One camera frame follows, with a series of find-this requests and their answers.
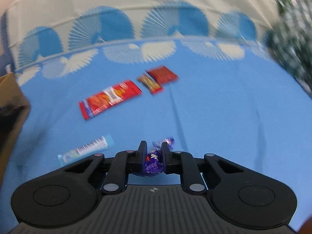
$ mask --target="brown box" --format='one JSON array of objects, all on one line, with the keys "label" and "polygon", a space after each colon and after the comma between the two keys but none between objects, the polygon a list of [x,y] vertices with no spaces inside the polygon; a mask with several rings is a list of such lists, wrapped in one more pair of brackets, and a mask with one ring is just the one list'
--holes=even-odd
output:
[{"label": "brown box", "polygon": [[15,81],[14,74],[10,73],[0,77],[0,107],[12,102],[16,105],[25,105],[25,107],[18,113],[12,129],[0,130],[0,189],[10,154],[30,110],[29,102]]}]

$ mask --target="small red packet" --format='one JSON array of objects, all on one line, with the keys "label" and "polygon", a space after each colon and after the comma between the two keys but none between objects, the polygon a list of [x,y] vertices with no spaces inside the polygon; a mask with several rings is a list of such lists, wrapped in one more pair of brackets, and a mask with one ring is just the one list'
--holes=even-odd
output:
[{"label": "small red packet", "polygon": [[131,80],[111,86],[87,99],[79,102],[83,117],[87,120],[98,113],[140,95],[142,91]]},{"label": "small red packet", "polygon": [[156,83],[158,83],[158,84],[170,83],[170,82],[177,80],[179,78],[175,73],[170,71],[165,66],[160,66],[158,68],[147,70],[146,72],[151,77],[153,77],[154,80],[156,81]]},{"label": "small red packet", "polygon": [[163,91],[163,87],[161,87],[158,83],[156,83],[146,74],[143,74],[142,76],[138,77],[138,81],[142,82],[147,88],[149,88],[152,94],[156,94],[158,92]]}]

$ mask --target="snack package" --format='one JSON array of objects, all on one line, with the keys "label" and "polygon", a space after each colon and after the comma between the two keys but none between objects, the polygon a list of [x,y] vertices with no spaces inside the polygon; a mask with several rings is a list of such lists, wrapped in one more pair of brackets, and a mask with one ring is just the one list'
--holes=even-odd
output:
[{"label": "snack package", "polygon": [[149,78],[146,74],[138,77],[138,81],[144,83],[147,86],[152,94],[156,94],[158,92],[163,91],[163,88],[156,83],[153,79]]},{"label": "snack package", "polygon": [[172,137],[156,143],[153,142],[153,148],[146,156],[145,170],[143,173],[136,174],[137,176],[151,177],[156,176],[163,171],[163,158],[161,155],[161,144],[163,142],[168,143],[170,150],[173,149],[174,139]]},{"label": "snack package", "polygon": [[170,83],[179,78],[175,73],[170,71],[165,66],[160,66],[158,68],[147,70],[146,72],[147,74],[149,74],[151,77],[154,78],[156,83],[160,85],[165,84],[165,83]]},{"label": "snack package", "polygon": [[109,87],[98,94],[79,102],[83,117],[87,120],[98,113],[122,101],[140,95],[142,91],[131,81],[126,80],[120,84]]},{"label": "snack package", "polygon": [[94,153],[98,153],[102,150],[108,149],[109,146],[113,146],[114,141],[112,137],[108,134],[106,136],[101,136],[89,144],[83,145],[80,148],[72,149],[69,152],[58,155],[60,165],[63,167],[65,165],[76,162]]}]

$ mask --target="plaid fabric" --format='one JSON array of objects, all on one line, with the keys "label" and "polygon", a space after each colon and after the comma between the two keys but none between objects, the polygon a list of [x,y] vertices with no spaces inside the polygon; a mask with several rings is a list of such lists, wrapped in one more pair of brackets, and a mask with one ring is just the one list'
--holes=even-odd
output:
[{"label": "plaid fabric", "polygon": [[277,0],[281,18],[273,27],[273,52],[284,69],[311,94],[312,0]]}]

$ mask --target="barcode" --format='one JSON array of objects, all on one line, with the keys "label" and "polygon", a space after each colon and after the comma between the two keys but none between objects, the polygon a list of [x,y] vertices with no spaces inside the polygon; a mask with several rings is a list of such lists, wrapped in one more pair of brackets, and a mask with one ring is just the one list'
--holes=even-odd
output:
[{"label": "barcode", "polygon": [[102,149],[102,148],[107,148],[108,144],[105,140],[104,136],[101,136],[100,138],[97,138],[96,140],[94,140],[93,142],[86,144],[80,148],[76,149],[76,152],[79,155],[84,155],[90,151],[96,150],[96,149]]},{"label": "barcode", "polygon": [[104,93],[106,93],[110,97],[109,103],[111,105],[117,104],[122,101],[122,99],[115,94],[113,87],[107,88],[106,90],[104,90]]}]

